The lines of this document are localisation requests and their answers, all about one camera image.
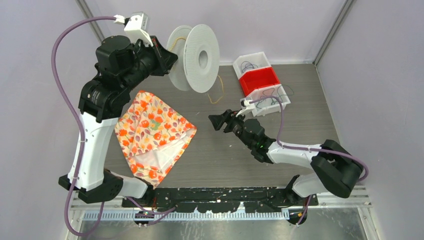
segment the lavender wall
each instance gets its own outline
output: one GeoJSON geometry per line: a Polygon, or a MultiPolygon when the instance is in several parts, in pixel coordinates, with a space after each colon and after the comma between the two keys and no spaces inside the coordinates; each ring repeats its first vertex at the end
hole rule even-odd
{"type": "MultiPolygon", "coordinates": [[[[66,191],[58,177],[71,167],[78,128],[50,55],[59,34],[84,16],[74,1],[1,1],[0,9],[0,238],[64,239],[66,191]]],[[[58,71],[74,104],[96,73],[97,46],[85,26],[59,48],[58,71]]]]}
{"type": "MultiPolygon", "coordinates": [[[[149,34],[166,46],[180,25],[209,25],[219,41],[222,63],[265,52],[271,63],[312,62],[345,0],[91,0],[95,16],[151,17],[149,34]]],[[[122,31],[113,23],[100,26],[105,36],[122,31]]]]}
{"type": "Polygon", "coordinates": [[[356,1],[318,65],[383,239],[423,239],[424,1],[356,1]]]}

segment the white cable clip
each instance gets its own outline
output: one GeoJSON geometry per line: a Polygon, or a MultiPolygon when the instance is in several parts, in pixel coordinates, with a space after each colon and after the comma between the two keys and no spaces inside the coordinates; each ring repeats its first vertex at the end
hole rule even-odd
{"type": "Polygon", "coordinates": [[[125,24],[125,17],[122,15],[115,15],[113,16],[115,19],[115,21],[113,21],[113,23],[115,24],[125,24]]]}
{"type": "Polygon", "coordinates": [[[69,181],[71,181],[71,182],[72,182],[72,180],[74,180],[74,179],[76,179],[77,181],[78,181],[78,180],[80,180],[79,174],[78,174],[78,176],[76,176],[76,177],[74,177],[74,175],[72,175],[72,176],[70,177],[69,181]]]}
{"type": "Polygon", "coordinates": [[[251,97],[245,97],[240,99],[241,110],[238,111],[238,113],[235,116],[238,117],[241,114],[246,115],[252,112],[253,109],[255,109],[255,104],[251,103],[251,101],[252,101],[251,97]]]}

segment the orange floral cloth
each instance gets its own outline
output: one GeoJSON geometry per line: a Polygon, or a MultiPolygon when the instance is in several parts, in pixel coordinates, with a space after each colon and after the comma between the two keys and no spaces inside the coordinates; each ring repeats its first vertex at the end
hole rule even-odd
{"type": "Polygon", "coordinates": [[[156,188],[196,134],[196,127],[152,93],[140,91],[115,126],[134,176],[156,188]]]}

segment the metal edge strip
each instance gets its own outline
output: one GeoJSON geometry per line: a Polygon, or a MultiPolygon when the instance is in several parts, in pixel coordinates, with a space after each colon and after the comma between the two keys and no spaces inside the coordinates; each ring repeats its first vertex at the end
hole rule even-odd
{"type": "MultiPolygon", "coordinates": [[[[78,5],[79,9],[81,10],[82,14],[86,19],[92,18],[93,13],[90,10],[89,6],[87,5],[86,0],[75,0],[76,4],[78,5]]],[[[102,30],[99,27],[99,24],[95,21],[92,21],[89,23],[91,30],[93,31],[95,37],[97,38],[98,42],[101,43],[103,39],[105,39],[105,35],[103,34],[102,30]]]]}
{"type": "Polygon", "coordinates": [[[379,234],[377,233],[377,228],[371,216],[370,209],[358,208],[358,213],[360,221],[363,225],[363,230],[365,231],[366,238],[368,240],[379,240],[379,234]]]}
{"type": "MultiPolygon", "coordinates": [[[[81,230],[81,226],[83,224],[83,218],[84,218],[84,214],[85,211],[84,210],[74,210],[74,211],[69,211],[69,222],[71,227],[79,232],[81,230]]],[[[67,231],[65,240],[78,240],[78,236],[75,236],[74,234],[72,234],[69,230],[67,231]]]]}
{"type": "Polygon", "coordinates": [[[328,35],[325,38],[324,43],[322,44],[321,48],[318,51],[318,54],[316,55],[315,60],[313,61],[313,64],[315,66],[317,66],[320,63],[321,58],[323,57],[323,55],[326,52],[327,48],[329,47],[331,41],[333,40],[333,37],[336,35],[337,31],[339,30],[340,26],[342,25],[343,21],[345,20],[346,16],[348,15],[349,10],[351,9],[354,2],[355,2],[355,0],[346,0],[344,2],[343,7],[341,8],[340,12],[338,13],[338,16],[335,19],[333,26],[331,27],[330,31],[328,32],[328,35]]]}

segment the cable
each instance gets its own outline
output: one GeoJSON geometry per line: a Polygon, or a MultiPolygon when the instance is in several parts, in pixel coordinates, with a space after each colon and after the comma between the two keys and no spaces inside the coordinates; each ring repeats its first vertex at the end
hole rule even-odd
{"type": "Polygon", "coordinates": [[[59,37],[57,38],[56,42],[53,45],[53,50],[51,51],[51,70],[53,71],[54,81],[56,82],[57,88],[59,89],[59,92],[62,95],[63,100],[65,101],[67,107],[69,108],[70,112],[72,113],[73,118],[75,119],[76,123],[78,124],[79,134],[80,134],[80,141],[81,142],[80,142],[80,145],[79,145],[78,157],[77,157],[77,160],[76,160],[75,171],[73,173],[73,178],[72,178],[72,182],[70,184],[69,192],[68,192],[67,197],[66,197],[65,209],[64,209],[65,225],[72,234],[74,234],[75,236],[78,236],[78,237],[86,237],[86,236],[88,236],[88,235],[90,235],[91,233],[94,232],[94,230],[100,224],[100,219],[102,217],[103,207],[105,206],[105,203],[104,202],[101,203],[100,211],[99,211],[99,214],[98,214],[98,219],[95,222],[92,229],[90,229],[87,232],[82,233],[82,232],[78,232],[78,231],[76,231],[75,229],[72,228],[71,223],[69,222],[68,211],[69,211],[69,206],[70,206],[70,202],[71,202],[72,192],[74,190],[75,184],[77,183],[78,173],[80,171],[80,166],[81,166],[81,160],[83,158],[84,146],[85,146],[85,140],[86,140],[86,131],[84,131],[83,123],[81,122],[77,111],[74,109],[74,106],[72,106],[72,103],[69,100],[67,94],[65,93],[65,90],[64,90],[64,88],[61,84],[61,81],[59,80],[58,69],[56,67],[56,54],[58,52],[59,44],[61,43],[61,41],[64,39],[64,37],[67,34],[69,34],[72,30],[78,28],[81,25],[91,23],[91,22],[94,22],[94,21],[98,21],[98,20],[116,20],[116,18],[113,17],[113,16],[97,16],[97,17],[91,17],[91,18],[88,18],[88,19],[84,19],[82,21],[75,23],[74,25],[68,27],[64,32],[62,32],[62,34],[59,35],[59,37]]]}
{"type": "Polygon", "coordinates": [[[142,211],[144,211],[144,212],[146,212],[146,213],[148,213],[148,214],[152,214],[152,215],[161,215],[161,214],[168,214],[168,213],[171,213],[174,209],[175,209],[175,207],[174,208],[171,208],[171,209],[169,209],[169,210],[167,210],[167,211],[164,211],[164,212],[154,212],[154,211],[149,211],[149,210],[147,210],[147,209],[145,209],[144,207],[142,207],[138,202],[136,202],[132,197],[130,197],[130,196],[127,196],[126,197],[128,200],[130,200],[134,205],[136,205],[137,206],[137,208],[139,208],[139,209],[141,209],[142,211]]]}
{"type": "Polygon", "coordinates": [[[251,62],[249,62],[249,61],[243,61],[241,64],[240,64],[240,70],[241,70],[241,73],[243,74],[244,72],[246,72],[247,70],[250,70],[250,69],[257,69],[258,68],[258,65],[256,65],[256,64],[252,64],[251,62]]]}
{"type": "MultiPolygon", "coordinates": [[[[269,97],[269,96],[273,96],[274,95],[274,92],[275,92],[275,88],[268,88],[268,89],[265,89],[265,90],[263,90],[262,91],[262,96],[263,97],[269,97]],[[271,92],[271,94],[265,94],[265,91],[268,91],[268,90],[272,90],[272,92],[271,92]]],[[[278,95],[278,98],[281,100],[281,102],[283,102],[283,98],[282,98],[282,96],[293,96],[293,95],[295,95],[295,91],[289,86],[289,85],[286,85],[286,84],[281,84],[278,88],[277,88],[277,95],[278,95]],[[280,94],[279,93],[279,90],[280,89],[284,89],[283,88],[283,86],[287,86],[293,93],[292,94],[280,94]]],[[[261,103],[263,103],[263,102],[266,102],[266,99],[262,99],[262,100],[260,100],[260,101],[258,101],[257,103],[256,103],[256,108],[258,108],[258,109],[262,109],[263,107],[259,107],[258,105],[260,105],[261,103]]],[[[271,104],[270,104],[270,106],[273,106],[273,105],[275,105],[275,104],[277,104],[277,101],[275,100],[275,99],[271,99],[271,104]]]]}
{"type": "Polygon", "coordinates": [[[283,145],[281,143],[280,137],[281,137],[281,132],[283,130],[283,125],[284,125],[284,113],[283,113],[284,110],[283,110],[283,103],[280,101],[280,99],[278,97],[276,97],[276,96],[264,96],[264,97],[261,97],[261,98],[259,98],[257,100],[253,100],[253,101],[251,101],[249,103],[250,104],[254,104],[254,103],[259,102],[260,100],[268,99],[268,98],[276,99],[278,101],[279,107],[281,108],[281,125],[279,127],[278,134],[277,134],[277,139],[276,139],[278,145],[280,145],[282,148],[287,148],[287,149],[302,150],[302,151],[313,151],[313,152],[322,152],[322,153],[328,153],[328,154],[335,154],[335,155],[339,155],[339,156],[342,156],[342,157],[351,159],[354,162],[356,162],[357,164],[361,165],[363,167],[363,170],[364,170],[363,176],[360,177],[358,179],[358,181],[359,182],[360,181],[363,181],[363,180],[365,180],[368,177],[368,173],[369,173],[368,166],[363,161],[361,161],[359,158],[357,158],[355,156],[352,156],[350,154],[346,154],[346,153],[340,152],[340,151],[333,151],[333,150],[320,149],[320,148],[307,148],[307,147],[301,147],[301,146],[283,145]]]}
{"type": "Polygon", "coordinates": [[[185,38],[185,37],[183,37],[183,36],[180,36],[180,37],[175,38],[175,40],[173,41],[172,46],[169,48],[169,50],[168,50],[168,51],[170,51],[170,52],[171,52],[171,51],[174,49],[175,45],[177,45],[178,40],[180,40],[180,39],[182,39],[182,40],[186,40],[187,38],[185,38]]]}
{"type": "Polygon", "coordinates": [[[219,80],[221,81],[221,86],[222,86],[222,96],[220,96],[218,98],[218,100],[216,101],[212,101],[211,96],[209,95],[209,93],[207,93],[207,97],[209,98],[209,102],[211,104],[217,104],[224,96],[225,96],[225,92],[224,92],[224,83],[223,83],[223,79],[218,75],[219,80]]]}
{"type": "MultiPolygon", "coordinates": [[[[127,199],[129,199],[130,201],[133,201],[133,198],[132,197],[129,197],[129,196],[127,196],[126,197],[127,199]]],[[[138,208],[140,208],[142,211],[144,211],[144,212],[150,212],[150,211],[148,211],[148,210],[146,210],[146,209],[144,209],[143,207],[141,207],[137,202],[135,202],[135,201],[133,201],[133,203],[138,207],[138,208]]],[[[168,211],[164,211],[164,212],[151,212],[151,213],[153,213],[153,214],[155,214],[155,215],[163,215],[163,216],[161,216],[159,219],[156,219],[156,220],[154,220],[154,221],[152,221],[152,222],[149,222],[149,223],[147,223],[147,224],[145,224],[145,226],[147,227],[147,226],[152,226],[152,225],[155,225],[155,224],[157,224],[158,222],[160,222],[162,219],[164,219],[166,216],[168,216],[168,214],[170,214],[171,212],[173,212],[175,210],[175,207],[173,207],[173,208],[171,208],[171,209],[169,209],[168,211]]],[[[143,217],[153,217],[154,215],[146,215],[146,214],[143,214],[143,213],[136,213],[135,214],[136,216],[143,216],[143,217]]],[[[110,236],[110,237],[101,237],[101,236],[94,236],[94,235],[91,235],[90,237],[91,238],[94,238],[94,239],[99,239],[99,240],[112,240],[112,239],[117,239],[117,237],[120,237],[120,236],[122,236],[123,234],[125,234],[127,231],[129,231],[130,229],[132,229],[131,227],[127,227],[126,229],[124,229],[124,230],[122,230],[121,232],[119,232],[118,234],[116,234],[115,236],[110,236]]]]}
{"type": "Polygon", "coordinates": [[[296,222],[296,225],[294,225],[293,229],[290,231],[290,235],[289,235],[288,239],[292,239],[293,233],[299,227],[299,224],[302,222],[306,213],[308,212],[308,207],[309,207],[309,204],[311,203],[311,198],[312,198],[312,195],[309,195],[309,197],[306,200],[306,204],[305,204],[305,207],[303,209],[302,216],[300,216],[299,221],[296,222]]]}

